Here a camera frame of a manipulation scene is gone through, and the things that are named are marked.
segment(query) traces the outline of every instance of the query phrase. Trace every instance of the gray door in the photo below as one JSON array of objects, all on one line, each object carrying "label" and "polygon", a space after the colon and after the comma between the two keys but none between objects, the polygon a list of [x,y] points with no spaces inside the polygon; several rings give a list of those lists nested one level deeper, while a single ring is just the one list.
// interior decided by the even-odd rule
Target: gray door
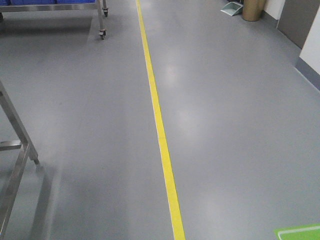
[{"label": "gray door", "polygon": [[286,0],[278,29],[302,48],[319,5],[320,0]]}]

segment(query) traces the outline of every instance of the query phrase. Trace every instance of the yellow floor line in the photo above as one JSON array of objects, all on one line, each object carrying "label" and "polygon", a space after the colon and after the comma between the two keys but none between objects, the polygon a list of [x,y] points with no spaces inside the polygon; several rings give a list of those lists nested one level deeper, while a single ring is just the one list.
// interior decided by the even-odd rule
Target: yellow floor line
[{"label": "yellow floor line", "polygon": [[156,130],[158,134],[158,142],[160,146],[161,161],[162,161],[162,167],[163,167],[166,193],[167,193],[168,203],[169,203],[169,210],[171,215],[173,235],[175,240],[185,240],[186,239],[185,231],[184,231],[184,226],[183,226],[180,207],[179,207],[178,194],[176,190],[174,173],[171,165],[171,159],[170,159],[170,154],[169,154],[169,149],[168,149],[168,144],[166,139],[164,123],[162,120],[156,80],[155,80],[154,70],[151,62],[147,34],[146,34],[144,19],[142,16],[140,0],[136,0],[136,7],[138,10],[138,16],[139,16],[139,24],[140,24],[140,30],[141,30],[145,64],[146,64],[150,91],[151,91],[152,105],[153,105],[153,111],[154,111]]}]

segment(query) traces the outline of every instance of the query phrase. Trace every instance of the stainless steel cart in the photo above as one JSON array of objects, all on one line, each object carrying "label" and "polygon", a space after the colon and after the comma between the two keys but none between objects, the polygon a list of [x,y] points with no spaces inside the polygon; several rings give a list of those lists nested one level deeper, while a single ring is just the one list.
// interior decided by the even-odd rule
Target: stainless steel cart
[{"label": "stainless steel cart", "polygon": [[101,8],[101,0],[96,0],[95,3],[73,3],[73,4],[41,4],[41,5],[0,5],[0,22],[3,20],[2,13],[14,13],[14,12],[36,12],[36,11],[64,11],[64,10],[92,10],[97,9],[99,17],[99,35],[101,39],[105,39],[106,31],[103,15],[108,16],[108,7],[106,0],[102,0],[103,7]]}]

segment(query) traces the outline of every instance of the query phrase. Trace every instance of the dustpan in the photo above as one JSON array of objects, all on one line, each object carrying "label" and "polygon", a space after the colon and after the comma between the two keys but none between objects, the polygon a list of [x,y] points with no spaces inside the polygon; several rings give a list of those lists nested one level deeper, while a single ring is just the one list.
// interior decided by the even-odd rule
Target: dustpan
[{"label": "dustpan", "polygon": [[231,1],[221,9],[221,12],[224,12],[230,16],[234,16],[242,13],[243,7],[244,7],[243,4],[236,1]]}]

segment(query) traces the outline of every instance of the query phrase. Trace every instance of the caster wheel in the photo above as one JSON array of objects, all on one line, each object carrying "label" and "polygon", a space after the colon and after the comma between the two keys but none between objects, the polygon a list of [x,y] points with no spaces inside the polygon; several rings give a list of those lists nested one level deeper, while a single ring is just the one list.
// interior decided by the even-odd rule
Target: caster wheel
[{"label": "caster wheel", "polygon": [[105,17],[107,18],[108,17],[108,13],[109,13],[108,8],[107,9],[103,9],[103,13],[104,13]]},{"label": "caster wheel", "polygon": [[99,31],[100,38],[103,40],[106,37],[106,29],[102,29]]}]

